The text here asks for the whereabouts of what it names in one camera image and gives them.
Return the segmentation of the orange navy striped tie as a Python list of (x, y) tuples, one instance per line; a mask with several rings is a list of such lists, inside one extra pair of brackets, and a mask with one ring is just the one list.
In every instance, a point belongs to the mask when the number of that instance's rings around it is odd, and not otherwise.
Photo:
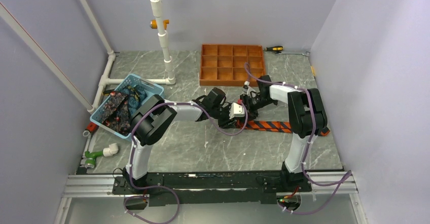
[[(236, 128), (240, 129), (243, 127), (243, 122), (239, 120), (235, 124)], [(281, 133), (293, 133), (289, 122), (283, 121), (248, 121), (245, 130), (256, 130), (256, 131), (268, 131), (268, 132), (281, 132)], [(318, 136), (327, 136), (331, 131), (325, 127), (322, 129)]]

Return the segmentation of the brown compartment tray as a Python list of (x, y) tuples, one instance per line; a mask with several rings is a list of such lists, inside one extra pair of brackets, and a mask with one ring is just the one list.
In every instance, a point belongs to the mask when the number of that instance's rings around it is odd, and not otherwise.
[(267, 74), (260, 45), (203, 44), (199, 85), (241, 87), (248, 76), (245, 63), (253, 76)]

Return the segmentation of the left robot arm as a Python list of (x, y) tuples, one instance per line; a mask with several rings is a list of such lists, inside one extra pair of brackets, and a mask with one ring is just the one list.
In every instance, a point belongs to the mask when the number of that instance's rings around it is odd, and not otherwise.
[(132, 148), (124, 170), (126, 187), (134, 194), (145, 189), (153, 145), (173, 122), (205, 120), (223, 131), (239, 120), (248, 120), (248, 113), (241, 102), (227, 102), (224, 91), (218, 88), (188, 102), (165, 100), (158, 94), (149, 97), (130, 121)]

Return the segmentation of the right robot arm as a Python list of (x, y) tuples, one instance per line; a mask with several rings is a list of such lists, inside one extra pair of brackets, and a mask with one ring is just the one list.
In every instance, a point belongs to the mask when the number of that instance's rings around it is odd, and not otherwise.
[(259, 92), (249, 81), (243, 85), (241, 102), (245, 104), (248, 118), (256, 117), (258, 110), (283, 102), (288, 105), (288, 122), (293, 134), (290, 151), (283, 161), (279, 184), (285, 191), (292, 191), (300, 182), (308, 180), (305, 165), (310, 146), (326, 129), (328, 118), (317, 88), (305, 89), (286, 83), (273, 82), (268, 75), (256, 79)]

